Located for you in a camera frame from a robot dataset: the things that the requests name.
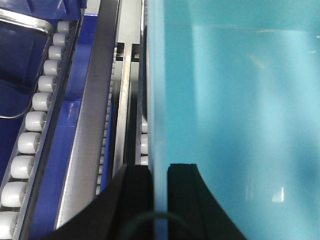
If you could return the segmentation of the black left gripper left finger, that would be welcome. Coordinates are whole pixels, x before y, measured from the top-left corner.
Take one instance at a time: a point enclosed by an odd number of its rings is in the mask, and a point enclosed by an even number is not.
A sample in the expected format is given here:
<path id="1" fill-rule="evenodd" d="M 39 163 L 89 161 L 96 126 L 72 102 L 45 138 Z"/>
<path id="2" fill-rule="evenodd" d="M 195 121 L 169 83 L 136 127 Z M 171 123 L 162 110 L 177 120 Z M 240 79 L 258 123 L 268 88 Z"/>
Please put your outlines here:
<path id="1" fill-rule="evenodd" d="M 86 208 L 45 240 L 115 240 L 141 214 L 154 208 L 150 170 L 123 165 L 109 185 Z"/>

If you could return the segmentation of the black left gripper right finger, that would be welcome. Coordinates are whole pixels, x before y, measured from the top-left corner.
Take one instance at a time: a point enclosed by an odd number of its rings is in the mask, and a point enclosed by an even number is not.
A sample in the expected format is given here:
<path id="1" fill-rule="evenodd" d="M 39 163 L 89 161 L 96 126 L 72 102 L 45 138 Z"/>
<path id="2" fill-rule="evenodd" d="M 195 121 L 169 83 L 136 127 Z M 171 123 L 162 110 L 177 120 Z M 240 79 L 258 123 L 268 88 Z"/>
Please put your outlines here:
<path id="1" fill-rule="evenodd" d="M 196 164 L 171 164 L 167 207 L 170 240 L 245 240 L 205 184 Z"/>

